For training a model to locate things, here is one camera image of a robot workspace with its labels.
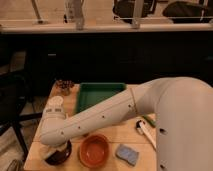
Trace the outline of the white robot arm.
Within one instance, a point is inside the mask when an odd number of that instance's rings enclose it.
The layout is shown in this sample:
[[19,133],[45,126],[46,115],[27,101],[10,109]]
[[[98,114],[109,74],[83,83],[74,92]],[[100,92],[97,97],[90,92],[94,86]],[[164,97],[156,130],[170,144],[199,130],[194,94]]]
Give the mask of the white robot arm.
[[191,77],[140,84],[69,118],[47,106],[39,138],[57,147],[152,113],[156,115],[157,171],[213,171],[213,87]]

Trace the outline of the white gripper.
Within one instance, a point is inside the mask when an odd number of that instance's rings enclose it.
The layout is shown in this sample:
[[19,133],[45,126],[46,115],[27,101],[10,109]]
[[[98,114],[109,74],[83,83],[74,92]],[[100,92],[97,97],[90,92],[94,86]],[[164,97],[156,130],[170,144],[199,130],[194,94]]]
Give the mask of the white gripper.
[[40,148],[39,154],[40,154],[42,159],[47,159],[46,154],[49,150],[57,149],[57,150],[59,150],[59,152],[57,152],[57,153],[61,153],[65,148],[66,148],[66,144],[62,144],[62,145],[59,145],[59,146],[56,146],[56,147],[44,145]]

